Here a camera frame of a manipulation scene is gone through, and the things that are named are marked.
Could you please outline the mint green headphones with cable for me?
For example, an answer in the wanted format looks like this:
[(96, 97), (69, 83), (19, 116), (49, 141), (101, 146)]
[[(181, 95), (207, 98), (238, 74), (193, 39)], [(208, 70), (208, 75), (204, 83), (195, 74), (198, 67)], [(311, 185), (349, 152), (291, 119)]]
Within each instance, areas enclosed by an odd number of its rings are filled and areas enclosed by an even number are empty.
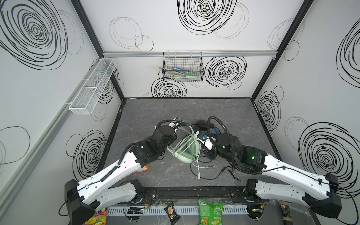
[(200, 180), (200, 169), (205, 168), (199, 165), (201, 143), (196, 139), (196, 131), (191, 126), (178, 125), (173, 127), (176, 134), (184, 134), (180, 141), (175, 141), (167, 147), (167, 150), (179, 161), (195, 166), (198, 169), (197, 178)]

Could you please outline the black headphones with cable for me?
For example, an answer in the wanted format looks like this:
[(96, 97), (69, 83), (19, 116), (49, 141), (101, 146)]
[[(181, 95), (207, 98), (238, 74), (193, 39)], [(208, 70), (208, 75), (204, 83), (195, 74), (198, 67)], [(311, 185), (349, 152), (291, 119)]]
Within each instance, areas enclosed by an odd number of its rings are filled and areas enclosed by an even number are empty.
[[(214, 124), (210, 123), (211, 120), (216, 120), (222, 126), (224, 132), (220, 132), (220, 130)], [(214, 143), (211, 142), (213, 144), (211, 150), (209, 150), (204, 144), (201, 143), (201, 153), (200, 154), (203, 153), (204, 155), (200, 156), (200, 158), (207, 157), (209, 159), (208, 162), (203, 162), (200, 160), (201, 163), (204, 163), (204, 164), (211, 163), (212, 161), (216, 160), (217, 156), (219, 156), (223, 159), (226, 159), (229, 163), (229, 166), (225, 166), (224, 168), (222, 168), (222, 170), (219, 172), (219, 174), (215, 178), (204, 178), (204, 177), (200, 176), (200, 179), (207, 180), (207, 181), (213, 181), (213, 180), (217, 179), (225, 170), (227, 170), (235, 180), (243, 183), (242, 180), (235, 177), (233, 174), (234, 171), (237, 170), (237, 167), (235, 167), (233, 165), (233, 163), (231, 162), (230, 150), (227, 150), (228, 148), (230, 148), (230, 145), (229, 144), (227, 144), (225, 146), (217, 145), (219, 137), (228, 138), (227, 133), (226, 133), (227, 128), (224, 126), (224, 124), (220, 120), (218, 120), (214, 117), (211, 117), (209, 121), (199, 120), (195, 124), (192, 124), (191, 127), (194, 129), (194, 131), (200, 131), (200, 133), (205, 133), (206, 136), (214, 139)]]

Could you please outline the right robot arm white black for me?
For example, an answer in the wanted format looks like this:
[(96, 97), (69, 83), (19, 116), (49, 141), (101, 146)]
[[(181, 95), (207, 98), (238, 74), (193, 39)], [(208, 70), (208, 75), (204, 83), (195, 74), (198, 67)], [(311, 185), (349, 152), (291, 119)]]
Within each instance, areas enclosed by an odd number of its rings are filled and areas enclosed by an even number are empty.
[(277, 199), (302, 204), (323, 217), (338, 218), (340, 215), (342, 203), (337, 195), (337, 176), (304, 171), (263, 150), (242, 145), (233, 135), (200, 137), (209, 151), (215, 151), (216, 155), (228, 160), (234, 169), (248, 175), (262, 174), (284, 182), (281, 185), (249, 179), (244, 189), (244, 196), (249, 201)]

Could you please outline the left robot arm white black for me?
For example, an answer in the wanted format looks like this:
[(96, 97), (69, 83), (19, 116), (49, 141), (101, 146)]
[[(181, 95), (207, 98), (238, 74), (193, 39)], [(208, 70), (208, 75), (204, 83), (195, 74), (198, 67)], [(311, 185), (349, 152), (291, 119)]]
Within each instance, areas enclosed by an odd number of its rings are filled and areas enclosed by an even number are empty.
[(151, 136), (128, 145), (121, 157), (110, 166), (84, 180), (68, 181), (64, 186), (64, 204), (69, 224), (82, 225), (97, 211), (116, 203), (140, 201), (143, 187), (138, 180), (119, 187), (113, 185), (164, 154), (176, 140), (177, 128), (158, 124)]

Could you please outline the orange snack bag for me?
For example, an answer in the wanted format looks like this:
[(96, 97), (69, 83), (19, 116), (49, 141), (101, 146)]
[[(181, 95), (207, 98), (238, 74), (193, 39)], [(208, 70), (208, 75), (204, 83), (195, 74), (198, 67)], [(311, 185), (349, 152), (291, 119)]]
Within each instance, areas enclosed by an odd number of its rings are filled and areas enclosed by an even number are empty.
[(129, 176), (132, 175), (132, 174), (136, 174), (136, 173), (140, 173), (140, 172), (145, 172), (145, 171), (149, 171), (149, 166), (148, 166), (148, 165), (145, 165), (145, 166), (142, 167), (142, 168), (136, 168), (136, 170), (135, 170), (135, 169), (132, 169), (132, 170), (131, 170), (131, 173), (129, 173), (129, 174), (127, 174), (126, 176), (124, 176), (124, 179), (127, 178), (127, 177), (129, 177)]

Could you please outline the green blue items in basket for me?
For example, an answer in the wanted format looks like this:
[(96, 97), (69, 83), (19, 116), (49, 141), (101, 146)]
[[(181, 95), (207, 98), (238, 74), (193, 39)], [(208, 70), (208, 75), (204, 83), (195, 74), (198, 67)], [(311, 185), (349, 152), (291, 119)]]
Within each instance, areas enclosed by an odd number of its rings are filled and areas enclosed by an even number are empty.
[(159, 67), (159, 69), (163, 72), (164, 77), (171, 78), (174, 80), (196, 82), (200, 79), (200, 76), (197, 73), (193, 73), (190, 70), (184, 70), (178, 67), (172, 67), (172, 68)]

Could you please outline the green chips bag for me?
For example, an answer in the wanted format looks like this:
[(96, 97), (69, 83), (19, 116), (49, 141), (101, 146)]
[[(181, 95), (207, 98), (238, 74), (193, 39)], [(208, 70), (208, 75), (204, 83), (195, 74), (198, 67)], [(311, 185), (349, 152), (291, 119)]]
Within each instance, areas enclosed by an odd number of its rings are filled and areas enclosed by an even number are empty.
[(219, 202), (198, 200), (200, 225), (222, 225), (224, 205)]

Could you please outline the small dark snack packet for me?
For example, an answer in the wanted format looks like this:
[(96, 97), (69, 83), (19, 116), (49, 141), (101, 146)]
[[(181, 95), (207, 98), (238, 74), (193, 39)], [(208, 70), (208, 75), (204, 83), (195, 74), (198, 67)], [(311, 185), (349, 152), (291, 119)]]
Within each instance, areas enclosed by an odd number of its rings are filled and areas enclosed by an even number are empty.
[(180, 216), (176, 213), (175, 208), (174, 208), (174, 203), (170, 203), (169, 205), (167, 205), (164, 208), (165, 213), (167, 214), (169, 220), (170, 220), (170, 224), (171, 225), (175, 225), (179, 220), (180, 220)]

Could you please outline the Fox's fruits candy bag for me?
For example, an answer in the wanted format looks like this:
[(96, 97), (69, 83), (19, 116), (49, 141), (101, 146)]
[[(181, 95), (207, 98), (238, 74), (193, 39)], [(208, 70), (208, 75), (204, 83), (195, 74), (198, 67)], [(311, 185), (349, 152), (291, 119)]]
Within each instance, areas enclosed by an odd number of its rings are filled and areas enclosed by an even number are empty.
[(97, 211), (84, 225), (105, 225), (107, 222), (108, 207)]

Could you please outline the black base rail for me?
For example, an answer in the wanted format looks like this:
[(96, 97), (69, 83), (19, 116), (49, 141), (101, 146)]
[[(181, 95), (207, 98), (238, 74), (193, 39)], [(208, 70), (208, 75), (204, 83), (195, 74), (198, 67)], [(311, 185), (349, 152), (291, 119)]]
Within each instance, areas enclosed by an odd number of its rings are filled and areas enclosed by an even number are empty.
[(144, 187), (134, 200), (115, 200), (115, 203), (156, 203), (170, 199), (220, 199), (231, 203), (258, 204), (268, 202), (255, 194), (247, 193), (244, 186), (214, 187)]

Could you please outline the white mesh wall shelf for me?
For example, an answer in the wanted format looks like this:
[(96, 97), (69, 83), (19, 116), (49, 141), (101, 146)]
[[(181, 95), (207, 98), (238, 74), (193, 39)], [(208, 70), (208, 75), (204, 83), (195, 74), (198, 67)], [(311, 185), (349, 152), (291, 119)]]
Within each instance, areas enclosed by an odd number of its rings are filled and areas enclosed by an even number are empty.
[(80, 91), (72, 100), (69, 110), (75, 115), (92, 114), (115, 68), (114, 58), (95, 60)]

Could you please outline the aluminium wall rail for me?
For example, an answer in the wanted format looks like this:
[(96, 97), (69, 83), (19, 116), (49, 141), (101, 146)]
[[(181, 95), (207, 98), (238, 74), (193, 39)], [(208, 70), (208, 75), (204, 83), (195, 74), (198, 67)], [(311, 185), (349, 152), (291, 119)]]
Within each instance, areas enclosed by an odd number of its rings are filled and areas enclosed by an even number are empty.
[(152, 58), (152, 57), (276, 57), (275, 50), (211, 50), (211, 51), (108, 51), (108, 58)]

